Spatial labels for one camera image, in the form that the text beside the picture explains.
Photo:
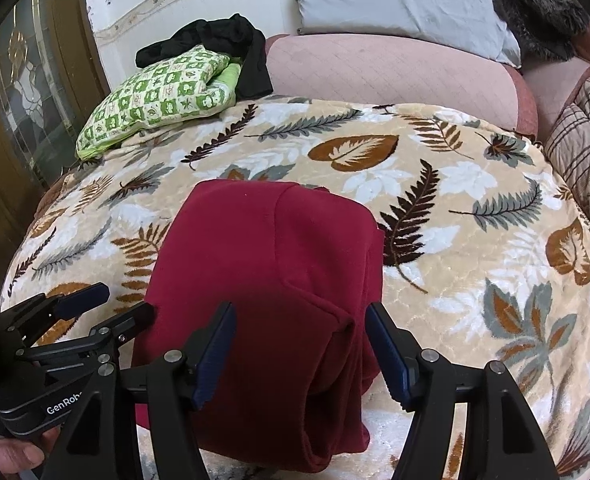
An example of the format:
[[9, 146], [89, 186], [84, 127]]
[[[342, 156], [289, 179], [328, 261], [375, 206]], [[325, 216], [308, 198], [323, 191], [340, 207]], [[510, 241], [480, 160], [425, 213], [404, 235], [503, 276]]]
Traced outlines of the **left hand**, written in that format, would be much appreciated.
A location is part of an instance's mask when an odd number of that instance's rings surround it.
[[40, 466], [52, 452], [59, 435], [60, 427], [54, 427], [45, 431], [38, 443], [0, 437], [0, 471], [9, 476]]

